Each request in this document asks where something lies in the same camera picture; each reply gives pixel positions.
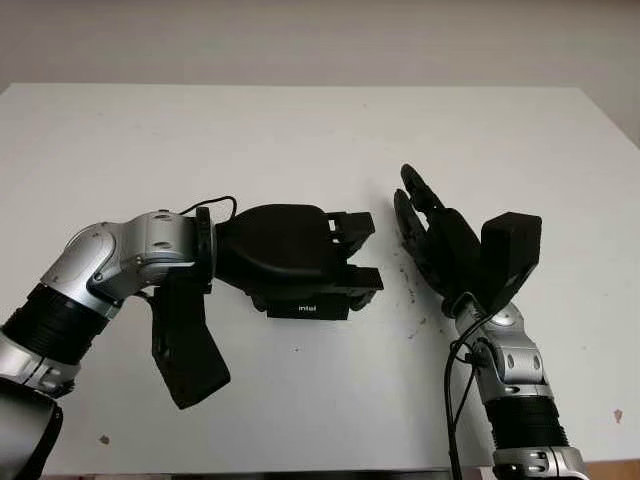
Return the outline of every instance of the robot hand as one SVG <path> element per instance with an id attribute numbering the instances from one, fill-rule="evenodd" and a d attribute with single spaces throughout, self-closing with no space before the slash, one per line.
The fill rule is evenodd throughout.
<path id="1" fill-rule="evenodd" d="M 214 226 L 200 205 L 221 199 L 233 200 L 232 218 Z M 235 216 L 235 199 L 221 199 L 71 239 L 0 330 L 0 480 L 38 478 L 62 424 L 52 398 L 73 389 L 93 338 L 129 296 L 151 305 L 152 354 L 183 409 L 230 381 L 206 326 L 214 275 L 270 316 L 346 319 L 382 289 L 377 269 L 346 264 L 374 231 L 368 213 L 263 205 Z"/>
<path id="2" fill-rule="evenodd" d="M 445 208 L 409 165 L 401 171 L 409 196 L 398 190 L 395 210 L 406 250 L 427 283 L 443 297 L 442 311 L 456 319 L 460 338 L 445 368 L 445 407 L 453 476 L 462 478 L 449 382 L 464 345 L 480 397 L 493 426 L 494 472 L 500 480 L 587 480 L 580 452 L 569 446 L 535 343 L 511 302 L 538 263 L 540 217 L 505 213 L 482 227 L 478 240 L 462 215 Z M 424 229 L 414 211 L 422 212 Z"/>

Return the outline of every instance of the white tabletop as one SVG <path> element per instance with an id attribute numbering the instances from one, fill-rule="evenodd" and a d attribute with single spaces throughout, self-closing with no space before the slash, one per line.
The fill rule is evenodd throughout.
<path id="1" fill-rule="evenodd" d="M 208 325 L 232 381 L 186 411 L 151 358 L 147 306 L 127 301 L 61 400 L 46 472 L 448 466 L 453 325 L 399 246 L 404 162 L 476 231 L 506 210 L 542 216 L 541 263 L 515 301 L 561 423 L 587 460 L 640 456 L 640 153 L 581 91 L 13 85 L 0 96 L 0 318 L 81 227 L 223 194 L 241 210 L 370 211 L 377 232 L 354 261 L 385 284 L 329 322 L 265 318 L 217 281 Z M 490 463 L 475 387 L 461 423 L 463 462 Z"/>

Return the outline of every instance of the white wall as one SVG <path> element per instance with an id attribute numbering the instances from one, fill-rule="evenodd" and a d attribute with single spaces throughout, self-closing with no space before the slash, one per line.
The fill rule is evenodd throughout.
<path id="1" fill-rule="evenodd" d="M 580 86 L 640 142 L 640 2 L 0 0 L 10 82 Z"/>

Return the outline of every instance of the cable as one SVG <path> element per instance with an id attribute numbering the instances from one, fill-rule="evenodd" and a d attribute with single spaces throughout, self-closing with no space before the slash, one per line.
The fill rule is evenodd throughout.
<path id="1" fill-rule="evenodd" d="M 455 429 L 458 428 L 458 420 L 460 420 L 460 414 L 462 413 L 462 409 L 464 408 L 464 403 L 467 401 L 469 390 L 471 390 L 471 385 L 473 385 L 473 377 L 475 374 L 476 374 L 476 366 L 472 364 L 471 373 L 469 374 L 469 380 L 467 380 L 467 386 L 464 388 L 464 393 L 462 394 L 462 398 L 460 399 L 460 405 L 458 405 L 456 416 L 453 419 L 453 428 Z"/>
<path id="2" fill-rule="evenodd" d="M 453 347 L 455 346 L 457 341 L 458 340 L 454 340 L 453 342 L 451 342 L 449 344 L 449 351 L 451 351 L 453 349 Z M 458 355 L 456 355 L 456 360 L 458 360 L 460 363 L 464 363 L 466 365 L 473 365 L 473 361 L 468 359 L 468 357 L 473 353 L 473 349 L 471 348 L 471 345 L 469 345 L 467 342 L 464 342 L 464 346 L 469 349 L 470 353 L 467 353 L 465 355 L 465 358 L 460 358 Z"/>
<path id="3" fill-rule="evenodd" d="M 464 345 L 467 339 L 473 335 L 482 325 L 491 320 L 492 315 L 487 315 L 467 328 L 460 338 L 452 345 L 447 356 L 447 363 L 444 367 L 444 406 L 447 416 L 447 435 L 449 437 L 449 458 L 451 459 L 451 473 L 454 480 L 462 479 L 462 468 L 460 467 L 460 457 L 458 456 L 458 444 L 456 442 L 456 423 L 453 416 L 453 402 L 451 401 L 451 372 L 453 370 L 453 362 L 456 360 L 458 351 Z"/>
<path id="4" fill-rule="evenodd" d="M 233 218 L 236 216 L 236 211 L 238 210 L 238 202 L 237 200 L 232 197 L 231 195 L 225 195 L 223 197 L 218 197 L 218 198 L 212 198 L 211 200 L 203 200 L 201 202 L 198 202 L 194 205 L 191 205 L 189 208 L 187 208 L 186 210 L 183 210 L 182 212 L 180 212 L 180 215 L 186 215 L 187 213 L 189 213 L 191 210 L 195 210 L 197 207 L 200 207 L 202 205 L 207 205 L 209 203 L 218 203 L 218 202 L 223 202 L 225 200 L 230 200 L 233 207 L 231 209 L 231 215 L 229 218 Z"/>

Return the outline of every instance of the black plastic part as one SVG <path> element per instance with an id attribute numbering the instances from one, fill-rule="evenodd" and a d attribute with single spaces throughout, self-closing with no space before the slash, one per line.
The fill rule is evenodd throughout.
<path id="1" fill-rule="evenodd" d="M 204 400 L 231 381 L 206 325 L 203 295 L 211 292 L 212 228 L 209 209 L 196 208 L 196 262 L 172 270 L 149 299 L 153 311 L 152 354 L 180 409 Z"/>
<path id="2" fill-rule="evenodd" d="M 486 314 L 497 313 L 538 264 L 542 219 L 505 213 L 484 224 L 480 242 L 464 217 L 445 208 L 413 168 L 404 165 L 401 175 L 410 194 L 398 190 L 394 197 L 403 245 L 444 297 L 444 314 L 454 317 L 458 301 L 469 293 Z M 428 229 L 414 207 L 425 214 Z"/>
<path id="3" fill-rule="evenodd" d="M 60 435 L 63 418 L 62 409 L 56 405 L 40 443 L 38 443 L 38 446 L 15 480 L 37 480 L 40 478 L 44 464 L 58 439 L 58 435 Z"/>
<path id="4" fill-rule="evenodd" d="M 180 409 L 204 400 L 231 381 L 207 329 L 197 284 L 167 281 L 154 290 L 152 354 Z"/>
<path id="5" fill-rule="evenodd" d="M 343 320 L 383 289 L 377 269 L 346 263 L 374 232 L 369 213 L 263 205 L 216 231 L 215 276 L 270 317 Z"/>
<path id="6" fill-rule="evenodd" d="M 87 353 L 107 319 L 56 290 L 38 284 L 2 327 L 14 342 L 68 365 Z"/>
<path id="7" fill-rule="evenodd" d="M 552 398 L 500 398 L 487 402 L 485 408 L 498 449 L 569 446 Z"/>

